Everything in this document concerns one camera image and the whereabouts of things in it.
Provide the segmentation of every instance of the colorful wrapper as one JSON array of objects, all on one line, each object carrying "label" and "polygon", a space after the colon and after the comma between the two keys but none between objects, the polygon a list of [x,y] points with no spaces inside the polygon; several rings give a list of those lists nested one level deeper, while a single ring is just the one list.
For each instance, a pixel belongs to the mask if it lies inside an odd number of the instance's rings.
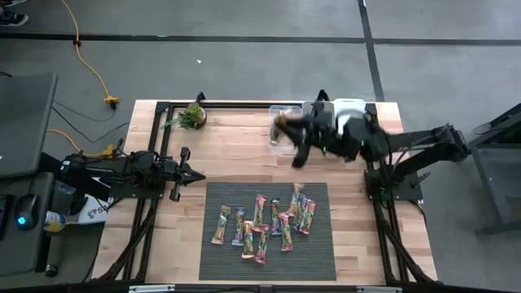
[{"label": "colorful wrapper", "polygon": [[306,209],[306,203],[308,198],[305,195],[300,195],[299,203],[296,208],[295,218],[293,219],[293,229],[299,231],[300,223],[302,222],[302,216],[304,215],[304,210]]},{"label": "colorful wrapper", "polygon": [[245,221],[244,222],[244,249],[243,249],[243,259],[253,258],[255,254],[253,253],[253,230],[252,230],[252,222]]},{"label": "colorful wrapper", "polygon": [[259,249],[255,254],[255,261],[259,264],[266,263],[266,249],[268,248],[268,240],[270,234],[271,229],[269,225],[263,224],[262,231],[260,232]]},{"label": "colorful wrapper", "polygon": [[255,197],[255,211],[253,213],[252,228],[256,232],[262,231],[262,210],[264,209],[265,202],[266,197],[264,195],[257,195]]},{"label": "colorful wrapper", "polygon": [[237,213],[235,214],[235,237],[231,241],[231,245],[243,246],[244,245],[244,213],[246,208],[236,208]]},{"label": "colorful wrapper", "polygon": [[304,189],[304,184],[293,183],[293,195],[291,196],[290,208],[287,209],[287,213],[290,216],[295,216],[296,208],[299,203],[300,193]]},{"label": "colorful wrapper", "polygon": [[278,217],[282,224],[282,251],[292,251],[293,242],[291,241],[290,214],[281,212],[278,214]]},{"label": "colorful wrapper", "polygon": [[228,221],[230,210],[230,207],[221,206],[221,214],[219,215],[217,230],[215,231],[215,235],[212,238],[212,243],[222,245],[225,242],[226,222]]},{"label": "colorful wrapper", "polygon": [[282,226],[280,219],[278,218],[278,211],[280,209],[280,199],[271,199],[271,234],[280,235],[282,234]]},{"label": "colorful wrapper", "polygon": [[304,215],[302,216],[302,223],[300,223],[300,232],[309,234],[309,231],[311,230],[311,221],[313,220],[313,214],[315,213],[316,207],[317,204],[311,199],[308,199]]}]

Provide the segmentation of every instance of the wooden table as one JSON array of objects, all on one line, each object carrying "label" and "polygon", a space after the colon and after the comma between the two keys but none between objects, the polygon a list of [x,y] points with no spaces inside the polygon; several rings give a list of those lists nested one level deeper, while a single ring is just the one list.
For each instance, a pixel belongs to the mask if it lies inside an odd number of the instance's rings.
[{"label": "wooden table", "polygon": [[[146,150],[154,117],[155,100],[138,100],[126,138],[125,152]],[[376,103],[380,124],[389,133],[403,132],[396,103]],[[164,124],[165,115],[160,125]],[[204,173],[206,181],[182,188],[178,203],[160,201],[147,270],[147,283],[255,283],[199,281],[199,261],[207,182],[326,182],[331,204],[335,251],[335,282],[271,282],[273,284],[379,285],[384,284],[382,260],[374,220],[374,209],[366,199],[362,172],[365,163],[344,163],[322,158],[312,150],[301,170],[291,168],[292,156],[271,155],[268,149],[267,110],[209,109],[201,130],[174,129],[168,155],[179,155],[181,147],[191,150],[190,165]],[[162,129],[158,133],[160,148]],[[136,206],[124,199],[108,215],[93,278],[105,273],[129,241]],[[411,256],[427,275],[436,278],[427,230],[419,210],[397,202],[401,237]],[[399,276],[394,250],[390,248],[393,272]],[[141,247],[134,260],[138,269]]]}]

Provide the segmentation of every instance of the gray floor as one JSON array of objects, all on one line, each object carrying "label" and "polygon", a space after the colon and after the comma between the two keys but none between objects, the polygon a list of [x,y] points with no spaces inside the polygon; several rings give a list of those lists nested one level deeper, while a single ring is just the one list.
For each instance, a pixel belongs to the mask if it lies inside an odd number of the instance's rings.
[{"label": "gray floor", "polygon": [[[69,0],[83,33],[201,36],[362,37],[354,0]],[[366,0],[374,37],[521,38],[521,2],[515,0]],[[16,31],[72,33],[59,1],[15,7],[29,13]],[[63,110],[91,138],[129,120],[137,98],[312,99],[320,89],[332,98],[374,101],[366,48],[354,44],[208,42],[83,42],[84,57],[121,99],[114,119],[94,123]],[[472,129],[519,103],[521,47],[376,46],[386,101],[398,102],[405,130],[451,122],[468,140]],[[103,91],[84,68],[70,41],[0,40],[0,71],[13,75],[55,71],[56,99],[100,119],[111,114]],[[55,114],[50,128],[69,133],[88,152],[125,136],[126,128],[90,144]],[[45,151],[73,152],[49,134]],[[520,291],[521,234],[476,238],[494,223],[472,159],[438,163],[423,182],[427,228],[442,282]],[[54,241],[61,274],[32,276],[32,284],[79,282],[96,250],[101,227],[69,230]],[[22,286],[23,277],[0,286]]]}]

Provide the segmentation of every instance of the computer monitor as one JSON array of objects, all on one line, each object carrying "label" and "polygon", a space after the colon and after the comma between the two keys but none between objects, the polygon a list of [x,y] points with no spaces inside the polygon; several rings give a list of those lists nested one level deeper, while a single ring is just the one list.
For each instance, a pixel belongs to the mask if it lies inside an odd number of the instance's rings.
[{"label": "computer monitor", "polygon": [[0,77],[0,178],[37,171],[57,82],[55,73]]}]

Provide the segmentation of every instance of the small plant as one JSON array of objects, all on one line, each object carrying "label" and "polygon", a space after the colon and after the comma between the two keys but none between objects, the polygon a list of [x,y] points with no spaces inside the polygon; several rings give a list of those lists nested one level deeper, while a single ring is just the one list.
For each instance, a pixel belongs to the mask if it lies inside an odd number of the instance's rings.
[{"label": "small plant", "polygon": [[199,129],[206,122],[206,113],[198,103],[191,103],[183,112],[179,112],[175,119],[166,121],[163,128],[179,125],[184,129]]}]

